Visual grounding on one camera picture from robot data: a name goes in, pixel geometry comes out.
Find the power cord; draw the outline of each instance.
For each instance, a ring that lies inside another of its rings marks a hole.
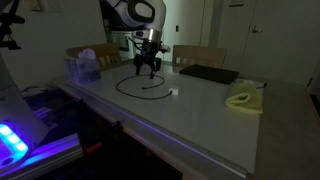
[[[131,76],[131,77],[125,78],[125,79],[121,80],[121,81],[117,84],[116,89],[117,89],[119,92],[121,92],[122,94],[125,94],[125,95],[127,95],[127,96],[134,97],[134,98],[138,98],[138,99],[144,99],[144,100],[163,99],[163,98],[166,98],[166,97],[168,97],[168,96],[170,96],[170,95],[172,94],[172,91],[170,91],[168,94],[166,94],[166,95],[164,95],[164,96],[155,97],[155,98],[146,98],[146,97],[141,97],[141,96],[136,96],[136,95],[133,95],[133,94],[129,94],[129,93],[127,93],[127,92],[122,91],[122,90],[119,88],[120,84],[122,84],[123,82],[125,82],[125,81],[127,81],[127,80],[129,80],[129,79],[132,79],[132,78],[143,77],[143,76],[148,76],[148,77],[149,77],[150,75],[143,74],[143,75],[139,75],[139,76]],[[161,86],[162,84],[164,84],[165,79],[164,79],[163,77],[158,76],[158,75],[154,75],[154,77],[160,78],[160,79],[162,80],[162,82],[160,82],[159,84],[154,85],[154,86],[142,87],[141,89],[152,89],[152,88],[155,88],[155,87],[158,87],[158,86]]]

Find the chair backrest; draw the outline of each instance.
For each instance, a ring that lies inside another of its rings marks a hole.
[[[100,71],[107,69],[108,65],[121,61],[119,48],[114,44],[96,44],[81,47],[68,48],[66,50],[69,57],[78,57],[80,51],[86,48],[92,49],[97,57]]]
[[[174,45],[172,63],[185,65],[203,65],[208,67],[221,68],[227,50],[224,48]]]

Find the yellow cloth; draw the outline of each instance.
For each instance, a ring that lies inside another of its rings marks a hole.
[[[235,83],[225,104],[241,112],[262,114],[262,90],[257,90],[253,84]]]

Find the glowing blue led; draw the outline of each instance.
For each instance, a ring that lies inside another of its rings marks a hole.
[[[25,151],[28,149],[27,145],[24,144],[23,142],[19,143],[16,145],[16,148],[19,150],[19,151]]]
[[[12,133],[11,129],[8,126],[0,126],[0,133],[4,136],[8,136]]]
[[[20,141],[20,138],[15,135],[15,134],[12,134],[10,136],[7,136],[7,139],[12,143],[12,144],[17,144],[19,141]]]

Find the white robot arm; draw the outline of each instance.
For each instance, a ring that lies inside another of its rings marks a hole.
[[[166,6],[162,0],[106,0],[120,15],[122,21],[130,27],[143,26],[144,30],[133,31],[133,36],[143,40],[141,53],[134,59],[139,75],[140,67],[148,64],[153,73],[160,70],[161,59],[156,54],[169,52],[170,48],[161,45],[162,28],[166,16]]]

